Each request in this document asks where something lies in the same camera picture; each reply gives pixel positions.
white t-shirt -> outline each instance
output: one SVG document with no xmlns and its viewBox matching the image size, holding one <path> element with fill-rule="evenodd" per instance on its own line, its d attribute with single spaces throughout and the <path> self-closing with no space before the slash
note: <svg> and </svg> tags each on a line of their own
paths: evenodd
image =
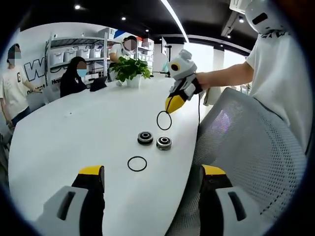
<svg viewBox="0 0 315 236">
<path fill-rule="evenodd" d="M 254 69 L 250 95 L 279 115 L 307 149 L 313 98 L 303 53 L 287 32 L 259 35 L 246 62 Z"/>
<path fill-rule="evenodd" d="M 4 98 L 11 119 L 29 106 L 23 84 L 26 79 L 26 74 L 19 65 L 16 65 L 13 69 L 6 69 L 1 75 L 0 98 Z"/>
<path fill-rule="evenodd" d="M 128 58 L 130 56 L 130 53 L 127 53 L 126 50 L 124 50 L 124 47 L 121 43 L 114 44 L 109 54 L 111 53 L 115 53 L 116 57 L 118 58 L 120 57 Z"/>
</svg>

woman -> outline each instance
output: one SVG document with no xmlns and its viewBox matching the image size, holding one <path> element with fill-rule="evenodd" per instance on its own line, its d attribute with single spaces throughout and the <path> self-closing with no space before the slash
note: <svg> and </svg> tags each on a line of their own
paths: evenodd
<svg viewBox="0 0 315 236">
<path fill-rule="evenodd" d="M 81 77 L 87 74 L 87 63 L 82 57 L 75 57 L 68 65 L 60 80 L 60 97 L 85 90 L 87 87 Z"/>
<path fill-rule="evenodd" d="M 130 54 L 136 49 L 137 47 L 137 38 L 135 36 L 129 36 L 124 38 L 123 42 L 114 44 L 109 54 L 110 64 L 107 71 L 108 81 L 113 81 L 116 79 L 115 72 L 111 73 L 111 67 L 115 64 L 119 63 L 119 58 L 128 58 Z"/>
<path fill-rule="evenodd" d="M 1 75 L 0 80 L 1 108 L 10 128 L 16 126 L 20 120 L 31 113 L 25 87 L 34 92 L 41 92 L 28 81 L 20 60 L 20 46 L 14 44 L 8 51 L 8 67 Z"/>
</svg>

green plant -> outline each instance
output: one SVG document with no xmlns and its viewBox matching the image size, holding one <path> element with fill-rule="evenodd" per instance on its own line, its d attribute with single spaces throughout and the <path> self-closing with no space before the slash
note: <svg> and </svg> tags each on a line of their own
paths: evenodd
<svg viewBox="0 0 315 236">
<path fill-rule="evenodd" d="M 132 80 L 136 75 L 142 75 L 145 79 L 150 78 L 150 71 L 146 61 L 119 58 L 119 63 L 113 66 L 113 71 L 117 72 L 117 80 L 124 82 Z"/>
</svg>

window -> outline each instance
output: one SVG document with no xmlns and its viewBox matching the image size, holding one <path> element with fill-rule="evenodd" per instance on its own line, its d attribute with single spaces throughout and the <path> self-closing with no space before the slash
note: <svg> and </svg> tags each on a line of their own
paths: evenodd
<svg viewBox="0 0 315 236">
<path fill-rule="evenodd" d="M 243 64 L 245 62 L 245 56 L 242 56 L 238 53 L 234 53 L 228 50 L 224 51 L 224 61 L 223 61 L 223 68 L 226 69 L 230 66 L 236 64 Z"/>
<path fill-rule="evenodd" d="M 192 54 L 192 60 L 197 65 L 196 72 L 213 70 L 213 47 L 198 43 L 185 43 L 184 49 Z"/>
</svg>

white flower pot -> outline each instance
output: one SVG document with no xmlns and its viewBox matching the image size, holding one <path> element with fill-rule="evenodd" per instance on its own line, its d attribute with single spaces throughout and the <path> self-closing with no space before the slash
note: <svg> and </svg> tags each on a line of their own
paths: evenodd
<svg viewBox="0 0 315 236">
<path fill-rule="evenodd" d="M 130 88 L 139 88 L 142 75 L 136 75 L 132 80 L 126 80 L 127 86 Z"/>
</svg>

